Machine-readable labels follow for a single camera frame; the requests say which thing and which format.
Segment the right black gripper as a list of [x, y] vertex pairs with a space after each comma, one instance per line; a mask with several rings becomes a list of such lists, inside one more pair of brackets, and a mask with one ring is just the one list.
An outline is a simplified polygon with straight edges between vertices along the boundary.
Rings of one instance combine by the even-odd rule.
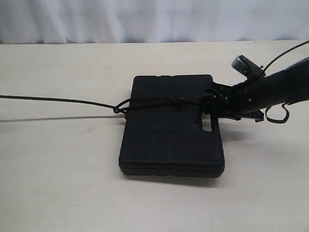
[[236, 110], [229, 99], [231, 86], [212, 82], [212, 87], [205, 91], [206, 97], [202, 100], [203, 113], [215, 115], [218, 118], [228, 118], [239, 121], [242, 118], [253, 119], [255, 122], [263, 121], [263, 112], [254, 110], [250, 113], [241, 113]]

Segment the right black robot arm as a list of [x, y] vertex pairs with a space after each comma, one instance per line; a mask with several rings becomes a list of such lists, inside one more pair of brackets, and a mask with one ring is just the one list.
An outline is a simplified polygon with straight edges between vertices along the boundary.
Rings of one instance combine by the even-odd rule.
[[282, 108], [309, 99], [309, 59], [305, 58], [288, 68], [269, 76], [263, 69], [243, 55], [237, 56], [231, 66], [244, 75], [244, 82], [233, 86], [213, 83], [203, 101], [204, 113], [221, 118], [254, 119], [283, 124], [289, 118], [271, 119], [266, 112], [280, 104]]

